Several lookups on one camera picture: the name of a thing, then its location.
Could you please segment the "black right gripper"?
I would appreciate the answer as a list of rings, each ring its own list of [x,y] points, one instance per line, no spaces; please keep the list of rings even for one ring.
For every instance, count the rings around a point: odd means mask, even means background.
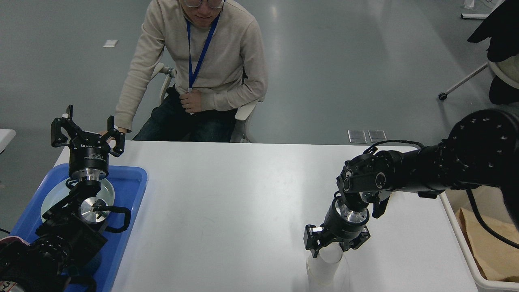
[[[321,227],[312,224],[305,226],[305,249],[311,251],[314,259],[319,255],[321,248],[335,241],[342,241],[340,247],[343,252],[356,250],[371,237],[366,227],[369,218],[367,209],[353,211],[339,198],[334,198]]]

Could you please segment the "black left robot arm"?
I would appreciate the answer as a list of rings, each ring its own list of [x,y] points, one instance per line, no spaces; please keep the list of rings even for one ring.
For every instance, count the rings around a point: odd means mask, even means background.
[[[107,239],[103,232],[122,233],[131,211],[98,197],[109,175],[109,155],[124,153],[125,133],[107,119],[107,131],[83,131],[72,120],[73,106],[51,124],[51,145],[70,149],[69,193],[44,212],[38,238],[27,243],[17,236],[1,240],[2,292],[63,292],[71,284],[95,292],[96,280],[81,274]]]

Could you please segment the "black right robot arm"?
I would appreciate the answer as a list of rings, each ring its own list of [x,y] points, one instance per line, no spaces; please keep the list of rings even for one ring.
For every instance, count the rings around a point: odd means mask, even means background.
[[[482,219],[472,190],[498,187],[514,225],[518,225],[518,108],[484,109],[460,120],[449,137],[434,146],[417,143],[409,152],[379,151],[378,143],[345,161],[336,179],[334,199],[320,226],[305,227],[304,244],[312,257],[338,243],[342,252],[359,248],[370,237],[369,218],[380,218],[392,192],[437,198],[444,190],[465,190],[482,227],[517,248]]]

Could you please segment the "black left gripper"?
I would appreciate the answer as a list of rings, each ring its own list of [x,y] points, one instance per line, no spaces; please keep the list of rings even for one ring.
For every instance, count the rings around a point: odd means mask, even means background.
[[[126,134],[114,124],[114,116],[107,119],[106,133],[98,139],[84,138],[83,130],[73,120],[73,105],[68,105],[61,118],[51,123],[51,146],[70,148],[69,177],[73,180],[102,180],[109,174],[109,154],[120,157],[124,153]]]

